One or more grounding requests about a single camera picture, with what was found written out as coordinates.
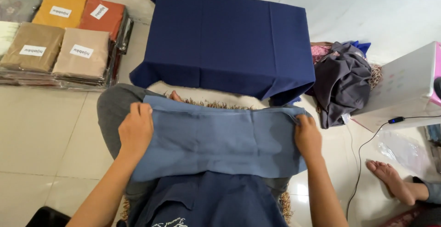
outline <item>foot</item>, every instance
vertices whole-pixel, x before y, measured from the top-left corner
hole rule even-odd
[[[400,200],[401,203],[415,205],[416,199],[412,195],[411,190],[409,190],[398,172],[389,163],[369,161],[366,163],[366,166],[378,179],[386,184],[390,193]]]
[[[170,95],[170,99],[172,99],[172,100],[176,100],[176,101],[179,101],[179,102],[184,102],[184,101],[181,99],[181,97],[179,97],[179,95],[176,93],[175,90],[173,90],[172,94]]]

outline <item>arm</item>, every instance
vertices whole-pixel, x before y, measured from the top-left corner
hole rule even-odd
[[[115,218],[129,178],[153,135],[152,108],[139,102],[118,128],[119,154],[66,227],[109,227]]]
[[[322,136],[313,117],[299,115],[295,143],[308,168],[309,206],[314,227],[349,227],[322,156]]]

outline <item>hijabku label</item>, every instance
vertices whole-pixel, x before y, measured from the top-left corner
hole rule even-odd
[[[61,17],[69,18],[71,12],[72,12],[72,10],[65,9],[65,8],[62,8],[59,6],[53,6],[49,13],[53,14],[53,15],[58,15]]]
[[[107,12],[107,10],[109,10],[107,7],[100,4],[96,7],[96,9],[94,11],[91,12],[90,15],[99,20]]]
[[[74,44],[74,47],[72,47],[72,50],[69,53],[89,59],[93,53],[93,49]]]
[[[46,47],[34,46],[34,45],[23,45],[20,55],[31,55],[36,57],[41,57],[45,52]]]

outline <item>navy blue shirt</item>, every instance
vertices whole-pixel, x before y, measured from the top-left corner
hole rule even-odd
[[[287,227],[256,175],[167,176],[130,211],[130,227]]]

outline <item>person's right hand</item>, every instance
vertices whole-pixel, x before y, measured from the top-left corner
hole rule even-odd
[[[297,115],[300,125],[295,126],[294,141],[305,161],[322,157],[322,135],[313,117]]]
[[[118,128],[121,140],[120,154],[131,159],[141,159],[153,136],[152,107],[147,103],[135,102],[130,113]]]

